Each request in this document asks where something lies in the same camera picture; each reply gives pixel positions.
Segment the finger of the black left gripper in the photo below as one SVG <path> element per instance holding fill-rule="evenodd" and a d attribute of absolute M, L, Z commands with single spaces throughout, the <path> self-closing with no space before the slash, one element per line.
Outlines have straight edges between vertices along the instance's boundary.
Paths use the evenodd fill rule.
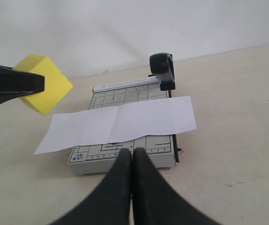
<path fill-rule="evenodd" d="M 37 94 L 44 90 L 44 76 L 0 65 L 0 105 L 9 100 Z"/>

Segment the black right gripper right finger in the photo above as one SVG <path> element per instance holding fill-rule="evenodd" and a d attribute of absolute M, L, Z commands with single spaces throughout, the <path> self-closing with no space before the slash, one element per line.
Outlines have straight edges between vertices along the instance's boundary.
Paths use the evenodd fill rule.
<path fill-rule="evenodd" d="M 143 148 L 133 152 L 132 177 L 136 225 L 219 224 L 183 199 L 162 177 Z"/>

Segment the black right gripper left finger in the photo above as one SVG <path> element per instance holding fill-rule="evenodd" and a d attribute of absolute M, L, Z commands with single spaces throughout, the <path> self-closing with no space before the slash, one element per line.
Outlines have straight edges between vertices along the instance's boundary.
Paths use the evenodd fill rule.
<path fill-rule="evenodd" d="M 122 149 L 96 188 L 53 225 L 128 225 L 132 155 Z"/>

